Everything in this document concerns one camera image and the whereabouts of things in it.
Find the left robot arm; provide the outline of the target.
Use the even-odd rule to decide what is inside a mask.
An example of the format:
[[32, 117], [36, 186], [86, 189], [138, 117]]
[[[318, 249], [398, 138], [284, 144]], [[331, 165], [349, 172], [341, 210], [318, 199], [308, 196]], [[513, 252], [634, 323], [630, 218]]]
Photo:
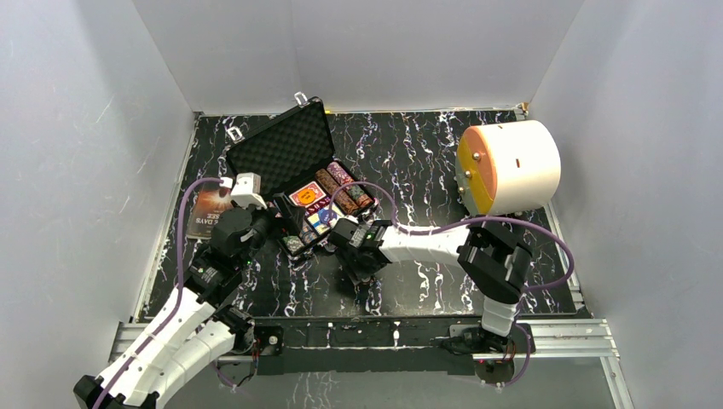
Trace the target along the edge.
[[204, 368], [227, 353], [278, 354], [282, 330], [257, 327], [225, 301], [268, 239], [300, 233], [304, 208], [280, 194], [224, 211], [158, 315], [101, 374], [73, 393], [82, 408], [162, 408]]

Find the yellow dealer button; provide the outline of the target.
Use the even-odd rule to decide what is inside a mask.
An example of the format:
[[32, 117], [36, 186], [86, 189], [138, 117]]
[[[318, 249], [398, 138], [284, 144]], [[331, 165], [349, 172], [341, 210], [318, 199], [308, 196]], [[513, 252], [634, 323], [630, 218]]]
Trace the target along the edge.
[[313, 204], [316, 198], [317, 192], [312, 188], [305, 188], [298, 193], [299, 202], [304, 206]]

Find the black poker chip case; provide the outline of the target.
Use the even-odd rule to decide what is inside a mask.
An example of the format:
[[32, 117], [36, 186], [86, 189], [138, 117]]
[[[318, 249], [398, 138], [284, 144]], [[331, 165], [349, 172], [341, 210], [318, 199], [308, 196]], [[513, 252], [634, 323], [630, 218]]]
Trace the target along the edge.
[[[339, 162], [355, 179], [352, 185], [357, 185], [356, 176], [336, 156], [325, 107], [318, 97], [245, 133], [243, 139], [226, 152], [225, 159], [234, 176], [247, 172], [261, 176], [260, 195], [279, 222], [281, 216], [272, 202], [273, 195], [284, 193], [288, 196], [311, 181], [317, 181], [330, 197], [326, 206], [337, 205], [345, 216], [364, 220], [378, 205], [377, 199], [360, 186], [374, 200], [374, 204], [360, 208], [344, 191], [350, 184], [339, 185], [327, 172], [331, 162]], [[317, 239], [305, 245], [303, 252], [296, 256], [288, 254], [281, 239], [292, 235], [299, 237], [300, 233], [287, 233], [279, 227], [278, 241], [292, 260], [304, 259], [312, 256], [314, 248], [325, 244], [329, 230], [323, 235], [318, 234]]]

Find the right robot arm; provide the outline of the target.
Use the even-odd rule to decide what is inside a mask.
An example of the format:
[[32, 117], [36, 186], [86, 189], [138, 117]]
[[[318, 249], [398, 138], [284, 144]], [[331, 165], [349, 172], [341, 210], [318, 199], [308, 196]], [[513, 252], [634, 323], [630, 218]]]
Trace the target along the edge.
[[513, 351], [512, 326], [531, 269], [533, 252], [523, 233], [502, 222], [451, 228], [408, 227], [390, 220], [333, 223], [328, 241], [341, 267], [357, 282], [397, 262], [433, 262], [461, 268], [483, 294], [480, 324], [439, 342], [453, 354]]

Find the red playing card deck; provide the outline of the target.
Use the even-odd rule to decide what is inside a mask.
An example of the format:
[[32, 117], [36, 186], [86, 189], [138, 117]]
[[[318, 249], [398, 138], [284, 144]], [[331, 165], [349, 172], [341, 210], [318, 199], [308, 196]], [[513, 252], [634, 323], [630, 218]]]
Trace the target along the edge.
[[316, 213], [330, 201], [330, 197], [317, 181], [307, 183], [288, 197], [295, 205], [303, 207], [307, 214]]

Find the blue blind button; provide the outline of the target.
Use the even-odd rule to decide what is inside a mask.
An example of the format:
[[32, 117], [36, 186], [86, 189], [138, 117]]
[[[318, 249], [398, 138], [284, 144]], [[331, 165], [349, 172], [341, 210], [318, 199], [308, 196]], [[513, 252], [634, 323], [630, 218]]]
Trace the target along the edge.
[[333, 221], [337, 218], [337, 214], [327, 208], [319, 210], [317, 215], [319, 216], [320, 223], [329, 227], [332, 226]]

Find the blue playing card deck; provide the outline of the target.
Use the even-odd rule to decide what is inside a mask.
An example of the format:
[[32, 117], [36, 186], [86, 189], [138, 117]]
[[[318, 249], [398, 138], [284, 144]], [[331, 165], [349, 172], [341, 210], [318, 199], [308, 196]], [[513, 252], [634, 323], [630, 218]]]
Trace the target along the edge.
[[307, 221], [317, 234], [323, 235], [332, 227], [335, 220], [343, 216], [343, 211], [333, 204], [331, 207], [321, 207], [316, 213], [308, 216]]

